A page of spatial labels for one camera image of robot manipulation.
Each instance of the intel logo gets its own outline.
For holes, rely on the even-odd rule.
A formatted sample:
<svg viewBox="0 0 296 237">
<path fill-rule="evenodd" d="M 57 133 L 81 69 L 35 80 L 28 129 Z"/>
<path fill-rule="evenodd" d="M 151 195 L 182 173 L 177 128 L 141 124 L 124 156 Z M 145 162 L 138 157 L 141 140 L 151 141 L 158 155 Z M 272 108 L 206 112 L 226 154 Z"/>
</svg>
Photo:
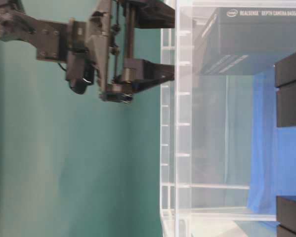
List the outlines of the intel logo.
<svg viewBox="0 0 296 237">
<path fill-rule="evenodd" d="M 229 16 L 229 17 L 235 17 L 237 15 L 238 15 L 238 10 L 236 10 L 236 9 L 231 9 L 227 12 L 227 16 Z"/>
</svg>

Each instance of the green wall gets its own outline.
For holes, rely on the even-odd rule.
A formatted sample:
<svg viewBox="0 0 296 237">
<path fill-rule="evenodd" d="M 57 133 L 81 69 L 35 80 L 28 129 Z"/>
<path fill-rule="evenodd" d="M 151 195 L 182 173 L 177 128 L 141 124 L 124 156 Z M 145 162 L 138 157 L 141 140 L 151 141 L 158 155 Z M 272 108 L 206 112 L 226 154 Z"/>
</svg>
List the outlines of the green wall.
<svg viewBox="0 0 296 237">
<path fill-rule="evenodd" d="M 85 21 L 96 1 L 23 0 L 38 19 Z M 160 31 L 136 56 L 160 60 Z M 131 105 L 75 95 L 56 64 L 0 42 L 0 237 L 161 236 L 159 89 Z"/>
</svg>

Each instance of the black box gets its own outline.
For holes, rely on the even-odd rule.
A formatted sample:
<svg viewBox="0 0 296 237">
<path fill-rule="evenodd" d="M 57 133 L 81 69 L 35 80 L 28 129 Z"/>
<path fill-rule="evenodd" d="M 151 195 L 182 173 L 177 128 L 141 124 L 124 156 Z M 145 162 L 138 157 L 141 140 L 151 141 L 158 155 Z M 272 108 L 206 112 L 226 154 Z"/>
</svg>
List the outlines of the black box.
<svg viewBox="0 0 296 237">
<path fill-rule="evenodd" d="M 296 237 L 296 233 L 284 228 L 283 226 L 277 226 L 277 237 Z"/>
<path fill-rule="evenodd" d="M 202 75 L 255 75 L 296 52 L 296 8 L 219 7 L 195 39 Z"/>
<path fill-rule="evenodd" d="M 277 197 L 276 205 L 277 221 L 296 233 L 296 197 Z"/>
<path fill-rule="evenodd" d="M 296 53 L 275 64 L 275 86 L 296 81 Z"/>
<path fill-rule="evenodd" d="M 277 126 L 296 126 L 296 53 L 275 64 Z"/>
</svg>

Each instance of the blue backdrop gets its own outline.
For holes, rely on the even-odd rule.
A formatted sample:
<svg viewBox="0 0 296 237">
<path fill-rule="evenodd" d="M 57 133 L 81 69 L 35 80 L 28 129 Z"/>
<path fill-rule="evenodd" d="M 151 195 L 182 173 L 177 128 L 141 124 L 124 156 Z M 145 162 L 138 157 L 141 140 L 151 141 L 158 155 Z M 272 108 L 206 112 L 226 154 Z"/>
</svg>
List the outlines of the blue backdrop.
<svg viewBox="0 0 296 237">
<path fill-rule="evenodd" d="M 276 213 L 277 195 L 296 195 L 296 127 L 276 127 L 274 84 L 274 68 L 254 77 L 248 208 L 259 214 Z"/>
</svg>

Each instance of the clear acrylic box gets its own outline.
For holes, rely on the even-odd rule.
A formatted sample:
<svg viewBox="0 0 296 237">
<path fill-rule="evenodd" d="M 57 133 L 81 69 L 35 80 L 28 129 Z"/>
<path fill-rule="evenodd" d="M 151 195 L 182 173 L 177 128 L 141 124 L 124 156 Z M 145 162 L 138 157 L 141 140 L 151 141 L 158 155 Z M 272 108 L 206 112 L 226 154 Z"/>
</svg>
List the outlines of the clear acrylic box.
<svg viewBox="0 0 296 237">
<path fill-rule="evenodd" d="M 162 30 L 165 237 L 275 237 L 296 196 L 296 127 L 276 125 L 274 64 L 296 52 L 296 0 L 168 0 Z"/>
</svg>

